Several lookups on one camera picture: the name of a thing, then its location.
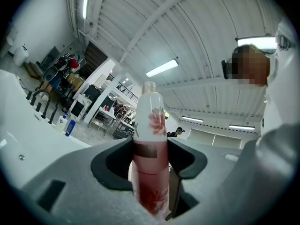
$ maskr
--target floral print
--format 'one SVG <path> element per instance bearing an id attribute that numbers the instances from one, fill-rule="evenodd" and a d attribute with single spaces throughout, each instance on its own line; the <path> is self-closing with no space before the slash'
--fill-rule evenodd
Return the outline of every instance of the floral print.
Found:
<path id="1" fill-rule="evenodd" d="M 152 191 L 146 185 L 140 184 L 140 204 L 151 214 L 156 215 L 168 205 L 169 188 L 164 191 Z"/>
<path id="2" fill-rule="evenodd" d="M 152 113 L 149 115 L 149 119 L 150 127 L 153 129 L 154 135 L 167 135 L 165 130 L 165 112 L 163 108 L 153 109 Z"/>

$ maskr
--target white ceiling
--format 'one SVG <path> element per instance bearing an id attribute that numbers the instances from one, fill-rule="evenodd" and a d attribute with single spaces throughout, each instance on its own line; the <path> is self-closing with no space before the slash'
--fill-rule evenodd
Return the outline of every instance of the white ceiling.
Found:
<path id="1" fill-rule="evenodd" d="M 168 112 L 259 132 L 265 88 L 226 81 L 221 61 L 237 46 L 235 38 L 275 34 L 282 13 L 272 0 L 90 0 L 87 20 L 83 0 L 73 1 L 73 27 L 138 83 L 154 81 Z M 145 75 L 176 57 L 176 68 Z"/>

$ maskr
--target railing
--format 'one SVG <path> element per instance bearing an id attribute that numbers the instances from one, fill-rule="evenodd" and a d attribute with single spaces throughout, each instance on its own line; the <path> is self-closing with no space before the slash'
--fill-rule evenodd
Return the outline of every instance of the railing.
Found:
<path id="1" fill-rule="evenodd" d="M 109 74 L 106 80 L 112 81 L 114 77 Z M 118 89 L 120 92 L 122 92 L 126 97 L 131 99 L 133 102 L 137 103 L 138 97 L 134 95 L 131 91 L 129 91 L 124 85 L 122 85 L 120 82 L 116 84 L 116 89 Z"/>

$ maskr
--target bottle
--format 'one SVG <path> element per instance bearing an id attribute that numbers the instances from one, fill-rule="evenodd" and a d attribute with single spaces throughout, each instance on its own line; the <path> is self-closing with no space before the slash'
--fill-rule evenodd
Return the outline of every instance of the bottle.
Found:
<path id="1" fill-rule="evenodd" d="M 66 136 L 67 136 L 67 137 L 70 136 L 70 134 L 71 134 L 71 132 L 72 132 L 72 130 L 73 130 L 75 124 L 76 124 L 76 121 L 75 121 L 74 119 L 72 119 L 72 120 L 70 121 L 70 123 L 69 123 L 69 126 L 67 127 L 67 130 L 66 130 Z"/>
<path id="2" fill-rule="evenodd" d="M 156 84 L 146 82 L 138 99 L 132 185 L 139 203 L 157 219 L 165 219 L 169 208 L 169 160 L 165 110 Z"/>
<path id="3" fill-rule="evenodd" d="M 68 120 L 66 119 L 66 114 L 64 114 L 63 116 L 60 116 L 58 118 L 57 124 L 56 124 L 56 128 L 59 131 L 63 131 L 65 129 L 65 126 L 67 124 Z"/>

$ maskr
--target bottle cap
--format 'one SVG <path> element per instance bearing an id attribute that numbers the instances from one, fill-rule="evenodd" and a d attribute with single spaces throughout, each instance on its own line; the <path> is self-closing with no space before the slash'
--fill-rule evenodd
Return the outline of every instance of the bottle cap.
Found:
<path id="1" fill-rule="evenodd" d="M 148 92 L 155 92 L 156 91 L 156 84 L 155 82 L 145 82 L 142 86 L 142 94 Z"/>

